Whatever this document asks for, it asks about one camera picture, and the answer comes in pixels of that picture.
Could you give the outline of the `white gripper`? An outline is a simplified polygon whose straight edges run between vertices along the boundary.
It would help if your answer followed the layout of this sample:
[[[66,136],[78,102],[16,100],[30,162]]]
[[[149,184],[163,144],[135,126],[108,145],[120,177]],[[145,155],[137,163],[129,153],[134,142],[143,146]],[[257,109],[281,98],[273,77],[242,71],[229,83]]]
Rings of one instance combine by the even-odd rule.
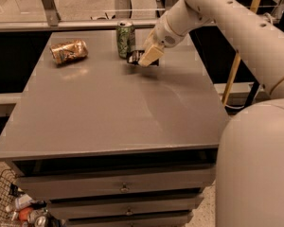
[[[164,47],[174,47],[186,36],[183,22],[171,12],[165,12],[157,21],[143,43],[145,52],[140,57],[138,64],[143,67],[150,66],[164,54]]]

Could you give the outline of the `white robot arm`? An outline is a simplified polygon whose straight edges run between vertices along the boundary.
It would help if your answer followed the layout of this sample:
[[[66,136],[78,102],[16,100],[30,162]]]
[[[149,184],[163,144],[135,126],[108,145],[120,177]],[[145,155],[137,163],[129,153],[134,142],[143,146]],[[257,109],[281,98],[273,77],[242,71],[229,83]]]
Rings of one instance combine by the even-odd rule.
[[[237,0],[179,0],[144,43],[143,66],[208,22],[239,54],[237,83],[267,100],[236,113],[223,130],[216,166],[216,227],[284,227],[284,32]]]

